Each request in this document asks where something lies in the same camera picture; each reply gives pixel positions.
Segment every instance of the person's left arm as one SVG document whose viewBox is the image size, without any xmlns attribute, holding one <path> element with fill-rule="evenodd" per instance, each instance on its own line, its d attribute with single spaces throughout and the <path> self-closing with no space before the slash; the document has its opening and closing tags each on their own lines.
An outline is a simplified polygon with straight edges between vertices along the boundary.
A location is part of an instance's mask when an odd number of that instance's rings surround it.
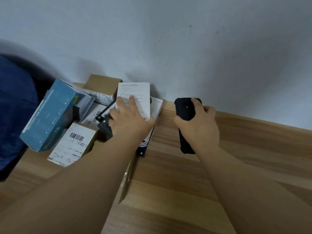
<svg viewBox="0 0 312 234">
<path fill-rule="evenodd" d="M 110 111 L 114 136 L 6 209 L 0 233 L 101 232 L 131 156 L 155 125 L 143 120 L 133 97 L 130 109 L 121 98 L 117 105 L 119 113 Z"/>
</svg>

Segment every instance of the hand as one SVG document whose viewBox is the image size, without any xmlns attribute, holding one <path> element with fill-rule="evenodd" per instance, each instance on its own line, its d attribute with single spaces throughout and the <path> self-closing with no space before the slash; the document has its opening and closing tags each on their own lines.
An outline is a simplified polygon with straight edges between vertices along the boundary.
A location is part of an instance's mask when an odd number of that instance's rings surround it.
<svg viewBox="0 0 312 234">
<path fill-rule="evenodd" d="M 116 102 L 120 112 L 117 112 L 116 109 L 111 109 L 110 114 L 113 120 L 109 120 L 113 135 L 124 134 L 132 138 L 138 138 L 142 142 L 155 125 L 156 120 L 153 117 L 148 121 L 142 118 L 134 96 L 129 98 L 130 108 L 127 108 L 121 97 L 117 97 Z"/>
<path fill-rule="evenodd" d="M 199 150 L 215 151 L 219 145 L 219 130 L 215 122 L 216 109 L 203 107 L 195 98 L 191 100 L 195 107 L 195 117 L 190 121 L 185 121 L 176 116 L 174 122 L 195 152 Z"/>
</svg>

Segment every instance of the blue box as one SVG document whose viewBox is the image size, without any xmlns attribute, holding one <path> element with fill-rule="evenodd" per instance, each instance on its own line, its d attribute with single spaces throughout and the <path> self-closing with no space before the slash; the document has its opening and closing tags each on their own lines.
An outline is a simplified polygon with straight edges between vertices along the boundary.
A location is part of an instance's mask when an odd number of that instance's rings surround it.
<svg viewBox="0 0 312 234">
<path fill-rule="evenodd" d="M 52 149 L 63 129 L 73 121 L 73 106 L 79 108 L 79 118 L 82 120 L 93 101 L 94 98 L 82 88 L 56 79 L 20 138 L 36 152 Z"/>
</svg>

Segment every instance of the person's right arm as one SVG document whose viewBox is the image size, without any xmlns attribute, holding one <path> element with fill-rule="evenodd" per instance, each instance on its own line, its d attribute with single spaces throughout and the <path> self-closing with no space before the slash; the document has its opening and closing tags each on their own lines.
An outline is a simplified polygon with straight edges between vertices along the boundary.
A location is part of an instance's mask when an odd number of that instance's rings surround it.
<svg viewBox="0 0 312 234">
<path fill-rule="evenodd" d="M 196 115 L 174 121 L 203 164 L 237 233 L 311 233 L 312 207 L 219 148 L 215 109 L 192 99 Z"/>
</svg>

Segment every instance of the wooden surface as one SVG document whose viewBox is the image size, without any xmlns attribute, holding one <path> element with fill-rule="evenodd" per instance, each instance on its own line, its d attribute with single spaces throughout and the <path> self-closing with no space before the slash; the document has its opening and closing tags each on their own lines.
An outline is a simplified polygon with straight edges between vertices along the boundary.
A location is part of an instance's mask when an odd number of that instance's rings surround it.
<svg viewBox="0 0 312 234">
<path fill-rule="evenodd" d="M 145 158 L 138 158 L 125 200 L 102 233 L 235 233 L 195 155 L 183 154 L 166 102 Z M 312 206 L 312 132 L 217 113 L 220 147 Z M 23 156 L 0 187 L 3 209 L 62 168 L 48 153 Z"/>
</svg>

